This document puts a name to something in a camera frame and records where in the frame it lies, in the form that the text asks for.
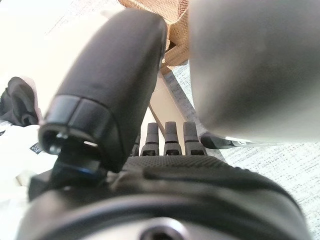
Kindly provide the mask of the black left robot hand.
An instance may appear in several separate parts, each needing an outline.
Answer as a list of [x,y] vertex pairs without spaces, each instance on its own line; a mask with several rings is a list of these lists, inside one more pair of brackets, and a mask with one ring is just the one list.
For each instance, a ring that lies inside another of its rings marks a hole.
[[56,155],[31,178],[19,240],[309,240],[274,181],[198,154],[131,156],[166,48],[164,19],[126,9],[70,68],[38,131]]

